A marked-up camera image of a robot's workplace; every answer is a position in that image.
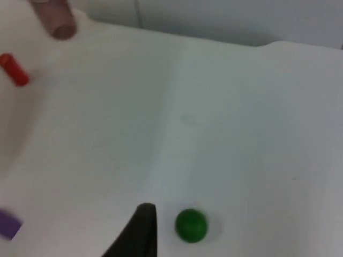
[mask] white table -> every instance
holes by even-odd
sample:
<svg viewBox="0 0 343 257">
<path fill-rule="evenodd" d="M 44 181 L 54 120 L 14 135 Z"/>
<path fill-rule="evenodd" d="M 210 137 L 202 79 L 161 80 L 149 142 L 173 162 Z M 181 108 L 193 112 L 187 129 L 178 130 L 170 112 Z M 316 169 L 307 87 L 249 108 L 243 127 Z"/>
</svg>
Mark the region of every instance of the white table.
<svg viewBox="0 0 343 257">
<path fill-rule="evenodd" d="M 56 42 L 25 3 L 0 10 L 0 52 L 34 77 L 0 73 L 0 206 L 24 220 L 1 256 L 100 257 L 145 201 L 159 256 L 342 255 L 341 51 L 78 19 Z M 174 233 L 186 207 L 201 243 Z"/>
</svg>

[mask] white surface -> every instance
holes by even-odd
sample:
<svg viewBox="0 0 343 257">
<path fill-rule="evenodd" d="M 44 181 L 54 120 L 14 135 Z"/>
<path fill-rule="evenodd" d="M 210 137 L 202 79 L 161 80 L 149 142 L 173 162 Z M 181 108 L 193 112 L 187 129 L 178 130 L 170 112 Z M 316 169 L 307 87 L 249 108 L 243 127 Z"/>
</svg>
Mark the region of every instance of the white surface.
<svg viewBox="0 0 343 257">
<path fill-rule="evenodd" d="M 0 206 L 24 220 L 5 257 L 100 257 L 137 204 L 158 208 L 159 256 L 339 257 L 343 54 L 97 24 L 69 42 L 1 10 Z M 207 238 L 173 232 L 198 207 Z"/>
<path fill-rule="evenodd" d="M 139 0 L 147 29 L 249 46 L 287 40 L 340 49 L 341 0 Z"/>
</svg>

